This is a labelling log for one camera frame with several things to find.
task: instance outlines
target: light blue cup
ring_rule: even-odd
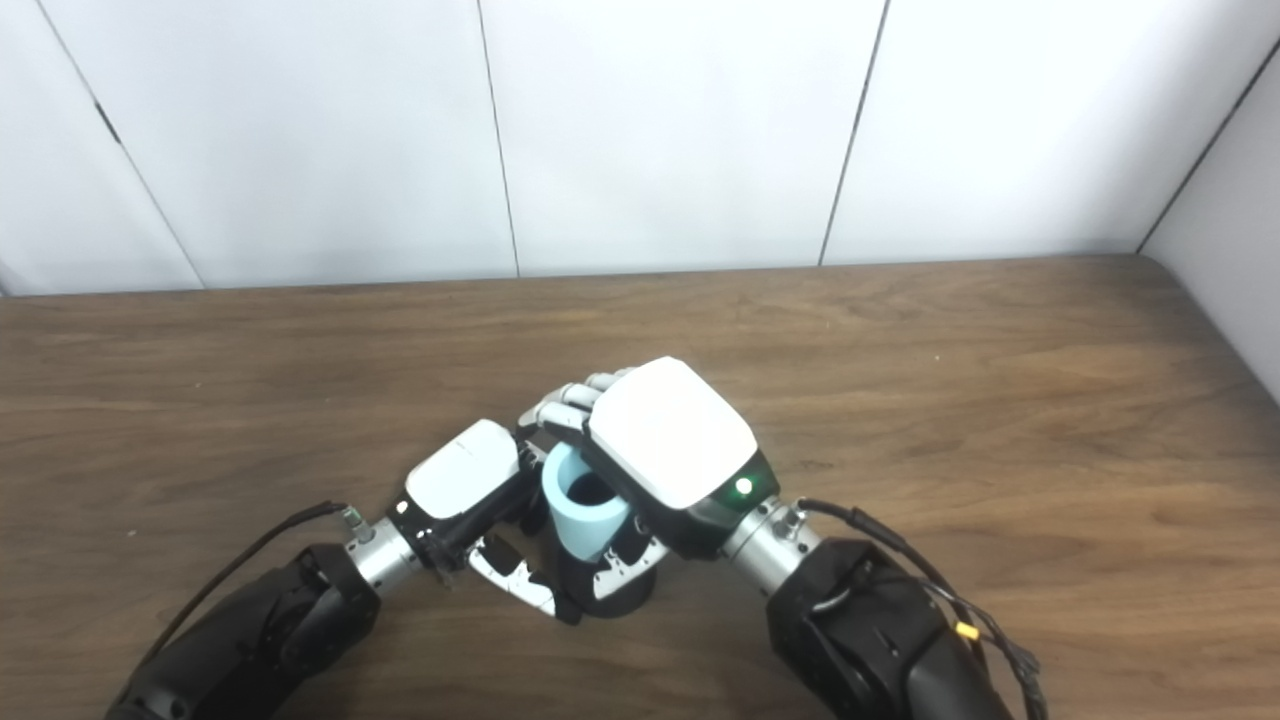
[[[626,521],[631,506],[614,496],[603,505],[579,505],[568,498],[568,488],[591,473],[582,452],[568,443],[552,448],[543,465],[543,495],[550,506],[552,523],[561,546],[584,562],[595,562]]]

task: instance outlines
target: cup opening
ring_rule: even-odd
[[[618,496],[618,493],[613,492],[613,489],[609,488],[609,486],[607,486],[595,473],[588,473],[573,480],[564,495],[568,497],[570,502],[576,502],[577,505],[588,507],[604,505]]]

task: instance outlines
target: black cable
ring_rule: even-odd
[[[300,510],[298,512],[289,515],[288,518],[284,519],[283,523],[271,528],[270,530],[264,533],[262,537],[253,541],[253,544],[246,547],[243,552],[237,555],[234,560],[232,560],[225,568],[223,568],[216,575],[214,575],[207,583],[205,583],[205,587],[200,588],[200,591],[195,596],[192,596],[189,601],[187,601],[187,605],[184,605],[182,610],[179,610],[178,614],[174,615],[173,620],[169,621],[169,625],[164,629],[164,632],[160,633],[160,637],[156,638],[156,642],[151,643],[151,648],[148,648],[147,652],[142,656],[142,660],[138,661],[138,667],[146,665],[156,655],[159,655],[160,651],[164,650],[164,646],[169,644],[169,638],[172,638],[173,634],[178,632],[178,628],[180,628],[182,624],[187,620],[187,618],[189,618],[191,614],[195,612],[197,607],[200,607],[200,603],[204,602],[205,598],[209,597],[209,594],[212,593],[218,588],[218,585],[221,584],[223,580],[225,580],[232,573],[239,569],[241,565],[247,562],[250,557],[253,557],[255,555],[257,555],[257,551],[266,547],[266,543],[271,542],[273,539],[275,539],[276,536],[279,536],[284,530],[288,530],[289,528],[294,528],[297,525],[301,525],[302,523],[315,520],[316,518],[324,518],[325,515],[333,515],[334,512],[340,512],[346,509],[347,509],[346,502],[329,502],[326,500],[319,505],[307,507],[306,510]]]
[[[813,500],[808,497],[801,497],[796,501],[796,506],[801,510],[809,510],[813,512],[822,512],[823,515],[831,515],[845,521],[850,528],[869,536],[872,539],[879,542],[881,544],[888,547],[893,552],[906,557],[913,565],[924,573],[924,577],[936,583],[940,588],[947,591],[952,596],[956,596],[955,588],[951,583],[942,575],[942,571],[933,566],[920,551],[911,547],[911,543],[906,542],[906,538],[893,532],[892,528],[881,523],[876,518],[872,518],[860,507],[844,507],[836,505],[835,502],[826,502],[823,500]],[[960,603],[951,603],[952,610],[955,610],[956,618],[961,621],[973,625],[973,615],[969,614],[969,609]],[[987,653],[982,650],[980,642],[970,642],[970,650],[973,650],[974,657],[978,660],[978,665],[982,666],[983,671],[987,670]]]
[[[969,602],[955,592],[943,588],[938,583],[934,583],[928,578],[918,578],[915,575],[878,578],[869,584],[861,585],[861,588],[901,582],[919,583],[925,589],[950,602],[952,607],[963,606],[977,615],[982,620],[982,624],[991,630],[991,634],[982,635],[982,639],[996,646],[996,648],[1005,656],[1005,660],[1009,661],[1009,667],[1014,671],[1014,679],[1018,680],[1018,685],[1023,691],[1023,705],[1027,710],[1028,720],[1048,720],[1048,703],[1044,700],[1044,693],[1041,692],[1039,680],[1037,679],[1041,669],[1039,660],[1036,659],[1036,655],[1032,653],[1032,651],[1010,639],[1009,634],[1005,633],[1004,628],[996,623],[996,619],[989,612],[978,607],[973,602]]]

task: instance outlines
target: wood grain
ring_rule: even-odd
[[[279,518],[380,512],[476,418],[666,354],[788,495],[878,514],[1034,648],[1055,717],[1280,716],[1280,414],[1129,256],[3,300],[0,716],[99,716]],[[284,715],[826,716],[745,583],[659,573],[580,628],[413,578]]]

